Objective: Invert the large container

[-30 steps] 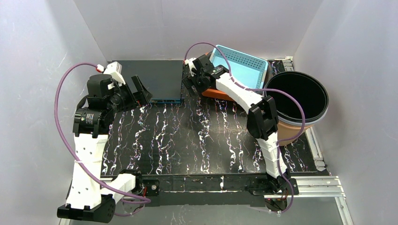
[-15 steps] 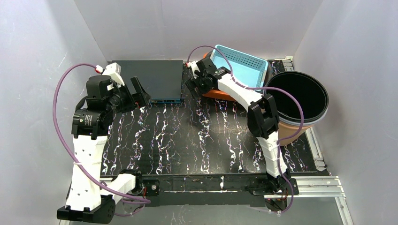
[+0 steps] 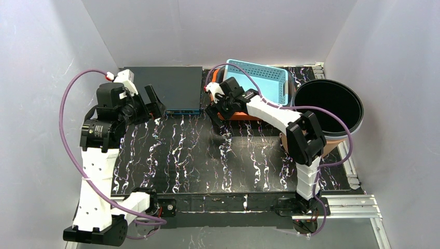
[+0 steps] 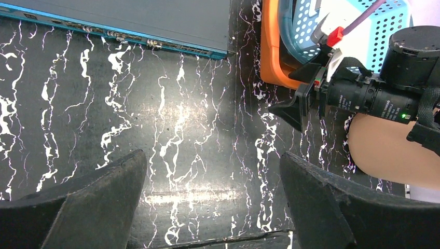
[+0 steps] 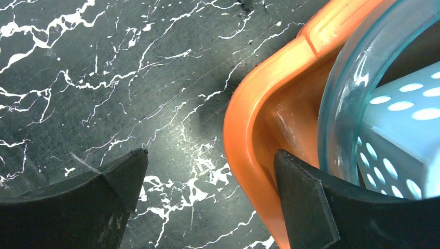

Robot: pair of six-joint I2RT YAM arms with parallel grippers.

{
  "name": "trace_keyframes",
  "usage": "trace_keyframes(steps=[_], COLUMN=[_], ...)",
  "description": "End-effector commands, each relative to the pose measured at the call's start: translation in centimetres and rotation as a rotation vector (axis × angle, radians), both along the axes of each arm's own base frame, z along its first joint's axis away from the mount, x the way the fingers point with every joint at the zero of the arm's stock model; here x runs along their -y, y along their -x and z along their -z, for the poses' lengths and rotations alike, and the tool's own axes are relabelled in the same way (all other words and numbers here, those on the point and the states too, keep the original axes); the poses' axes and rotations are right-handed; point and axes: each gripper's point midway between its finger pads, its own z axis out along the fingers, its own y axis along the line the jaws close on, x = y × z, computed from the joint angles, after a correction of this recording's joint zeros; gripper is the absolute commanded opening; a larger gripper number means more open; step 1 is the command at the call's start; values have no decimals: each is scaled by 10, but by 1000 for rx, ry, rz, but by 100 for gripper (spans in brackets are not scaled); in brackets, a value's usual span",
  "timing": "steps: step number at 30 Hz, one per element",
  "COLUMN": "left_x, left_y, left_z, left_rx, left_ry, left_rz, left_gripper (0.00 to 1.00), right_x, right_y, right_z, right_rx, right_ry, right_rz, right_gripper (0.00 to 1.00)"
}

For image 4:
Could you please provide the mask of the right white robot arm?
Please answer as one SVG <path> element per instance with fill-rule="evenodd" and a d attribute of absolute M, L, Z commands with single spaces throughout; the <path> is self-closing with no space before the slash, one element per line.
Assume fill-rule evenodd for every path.
<path fill-rule="evenodd" d="M 300 86 L 292 99 L 269 107 L 297 131 L 314 104 L 323 118 L 330 106 L 398 123 L 414 122 L 407 140 L 439 153 L 439 27 L 422 25 L 390 36 L 378 73 L 353 57 L 327 62 L 318 55 L 290 74 Z"/>

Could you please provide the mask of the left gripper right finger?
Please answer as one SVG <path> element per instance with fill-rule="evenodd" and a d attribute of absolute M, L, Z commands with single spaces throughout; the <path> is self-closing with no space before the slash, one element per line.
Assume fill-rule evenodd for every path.
<path fill-rule="evenodd" d="M 280 176 L 301 248 L 439 248 L 439 205 L 383 193 L 286 152 Z"/>

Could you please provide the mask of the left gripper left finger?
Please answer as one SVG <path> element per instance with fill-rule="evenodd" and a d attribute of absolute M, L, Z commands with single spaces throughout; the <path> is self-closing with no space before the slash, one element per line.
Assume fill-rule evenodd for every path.
<path fill-rule="evenodd" d="M 147 159 L 135 150 L 81 177 L 1 202 L 1 248 L 125 248 Z"/>

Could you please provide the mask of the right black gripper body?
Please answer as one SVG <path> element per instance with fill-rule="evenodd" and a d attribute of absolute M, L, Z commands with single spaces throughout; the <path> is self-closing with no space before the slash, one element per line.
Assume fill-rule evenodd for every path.
<path fill-rule="evenodd" d="M 334 103 L 330 94 L 324 92 L 324 86 L 329 86 L 325 80 L 329 61 L 330 57 L 315 57 L 289 73 L 289 79 L 300 82 L 297 92 L 288 102 L 289 120 L 301 120 L 315 103 L 320 108 L 320 119 L 325 117 L 330 107 L 344 109 L 339 101 Z"/>

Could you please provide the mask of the light blue perforated basket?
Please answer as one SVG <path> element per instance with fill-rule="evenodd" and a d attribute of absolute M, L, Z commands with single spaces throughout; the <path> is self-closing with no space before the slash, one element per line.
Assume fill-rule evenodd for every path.
<path fill-rule="evenodd" d="M 330 12 L 337 19 L 338 27 L 342 28 L 347 28 L 373 4 L 373 1 L 359 0 L 320 2 L 319 17 L 322 19 Z M 389 37 L 412 25 L 409 1 L 385 1 L 336 45 L 345 57 L 356 58 L 368 70 L 379 73 L 387 53 Z"/>

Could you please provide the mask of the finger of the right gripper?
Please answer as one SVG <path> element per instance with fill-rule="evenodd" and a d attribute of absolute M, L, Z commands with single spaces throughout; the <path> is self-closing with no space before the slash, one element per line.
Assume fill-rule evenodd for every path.
<path fill-rule="evenodd" d="M 298 132 L 303 132 L 304 111 L 304 97 L 297 94 L 268 107 L 268 112 L 281 118 Z"/>

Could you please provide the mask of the dark teal transparent container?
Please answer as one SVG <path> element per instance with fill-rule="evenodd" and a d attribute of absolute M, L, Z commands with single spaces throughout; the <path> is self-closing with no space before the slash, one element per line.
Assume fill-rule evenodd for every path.
<path fill-rule="evenodd" d="M 328 58 L 331 48 L 318 45 L 312 33 L 318 27 L 321 2 L 311 0 L 278 1 L 278 25 L 282 43 L 287 53 L 305 64 L 324 50 Z"/>

